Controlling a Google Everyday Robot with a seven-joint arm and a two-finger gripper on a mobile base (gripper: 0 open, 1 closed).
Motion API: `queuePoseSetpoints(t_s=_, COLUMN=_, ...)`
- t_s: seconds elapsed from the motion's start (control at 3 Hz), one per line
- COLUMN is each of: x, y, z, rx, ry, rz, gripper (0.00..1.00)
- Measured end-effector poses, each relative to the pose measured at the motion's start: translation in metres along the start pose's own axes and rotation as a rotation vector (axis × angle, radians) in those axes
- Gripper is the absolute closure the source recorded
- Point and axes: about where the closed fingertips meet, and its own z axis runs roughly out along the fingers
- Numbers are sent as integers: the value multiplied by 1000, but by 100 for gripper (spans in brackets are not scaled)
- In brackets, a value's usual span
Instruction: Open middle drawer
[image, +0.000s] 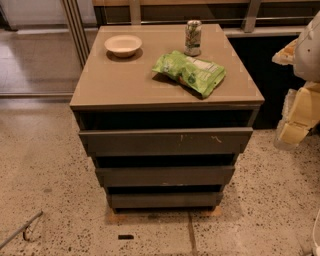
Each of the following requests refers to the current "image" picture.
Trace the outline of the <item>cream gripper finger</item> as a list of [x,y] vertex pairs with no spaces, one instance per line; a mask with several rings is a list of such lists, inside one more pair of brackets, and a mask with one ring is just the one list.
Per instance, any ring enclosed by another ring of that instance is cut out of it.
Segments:
[[292,65],[294,62],[295,47],[297,40],[294,39],[279,52],[275,53],[272,61],[279,65]]
[[278,138],[287,144],[297,145],[299,144],[308,134],[308,130],[303,127],[289,124],[281,120],[278,127],[279,135]]

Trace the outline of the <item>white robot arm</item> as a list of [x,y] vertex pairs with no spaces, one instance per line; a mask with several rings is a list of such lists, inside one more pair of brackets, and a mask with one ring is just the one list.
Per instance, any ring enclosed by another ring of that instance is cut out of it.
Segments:
[[294,75],[305,81],[298,90],[288,90],[276,129],[274,145],[292,150],[320,122],[320,12],[272,61],[292,65]]

